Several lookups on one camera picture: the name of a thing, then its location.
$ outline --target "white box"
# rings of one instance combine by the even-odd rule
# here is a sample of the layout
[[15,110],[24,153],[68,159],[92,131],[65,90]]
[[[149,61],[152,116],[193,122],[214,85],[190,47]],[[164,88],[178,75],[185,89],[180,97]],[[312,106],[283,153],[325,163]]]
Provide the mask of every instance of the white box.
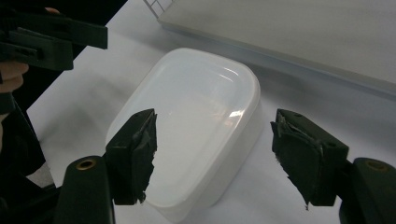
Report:
[[158,151],[146,202],[179,222],[214,204],[261,134],[260,85],[249,68],[194,50],[166,54],[140,83],[107,133],[154,108]]

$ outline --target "screw hole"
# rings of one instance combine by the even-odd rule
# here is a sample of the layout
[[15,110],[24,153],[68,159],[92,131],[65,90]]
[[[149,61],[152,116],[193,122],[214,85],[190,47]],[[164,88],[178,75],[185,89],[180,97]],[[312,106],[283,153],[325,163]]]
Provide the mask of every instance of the screw hole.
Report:
[[336,147],[337,146],[335,143],[331,143],[331,142],[326,143],[326,145],[328,147]]
[[388,167],[380,161],[366,161],[366,165],[378,172],[386,172],[388,170]]
[[77,164],[76,168],[80,171],[84,171],[84,170],[91,169],[95,165],[96,165],[96,160],[87,159],[87,160],[81,161],[79,164]]

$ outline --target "person's hand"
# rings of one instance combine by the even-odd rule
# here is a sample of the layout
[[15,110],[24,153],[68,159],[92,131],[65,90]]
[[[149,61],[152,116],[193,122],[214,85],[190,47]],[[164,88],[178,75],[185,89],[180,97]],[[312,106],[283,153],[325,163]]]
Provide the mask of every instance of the person's hand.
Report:
[[[0,63],[0,93],[13,92],[23,84],[22,75],[27,72],[29,65],[17,62]],[[1,122],[7,114],[0,115],[0,152],[3,147],[3,125]]]

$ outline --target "white surface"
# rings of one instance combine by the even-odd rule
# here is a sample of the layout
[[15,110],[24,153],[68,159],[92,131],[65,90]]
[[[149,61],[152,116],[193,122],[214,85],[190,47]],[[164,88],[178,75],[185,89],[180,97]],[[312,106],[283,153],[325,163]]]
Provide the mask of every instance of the white surface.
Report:
[[[233,179],[262,129],[256,128],[263,125],[261,118],[249,121],[259,101],[257,78],[241,63],[177,49],[157,62],[140,83],[111,124],[106,142],[133,114],[155,109],[158,151],[146,202],[179,222],[194,206],[202,207],[196,205],[198,201],[214,203]],[[248,133],[256,137],[240,138],[249,131],[257,131]],[[218,174],[226,163],[230,165]]]
[[[76,68],[62,74],[28,111],[58,186],[70,162],[105,152],[111,121],[149,69],[179,47],[140,0],[128,1],[108,27],[109,50],[85,49]],[[265,66],[270,69],[253,72],[268,125],[219,202],[182,223],[339,223],[338,204],[305,211],[303,197],[276,162],[269,122],[279,107],[304,114],[349,145],[351,161],[369,157],[396,165],[394,98],[271,59]],[[168,223],[146,203],[116,206],[115,212],[118,224]]]
[[175,0],[160,17],[168,27],[394,94],[395,21],[394,0]]

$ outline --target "white table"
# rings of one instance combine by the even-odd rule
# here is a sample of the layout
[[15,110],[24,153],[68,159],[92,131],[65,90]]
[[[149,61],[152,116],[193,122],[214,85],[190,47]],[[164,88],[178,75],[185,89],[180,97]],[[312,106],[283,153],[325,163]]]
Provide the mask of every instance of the white table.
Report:
[[[75,69],[28,110],[56,186],[72,161],[103,155],[107,129],[123,104],[165,53],[181,47],[140,0],[128,1],[108,28],[109,49],[86,48]],[[396,165],[394,97],[295,65],[268,64],[271,69],[254,70],[268,125],[219,202],[183,223],[339,223],[339,200],[335,207],[305,211],[302,196],[276,162],[269,122],[279,107],[306,115],[349,145],[351,161],[369,157]],[[147,204],[116,206],[115,212],[118,224],[167,223]]]

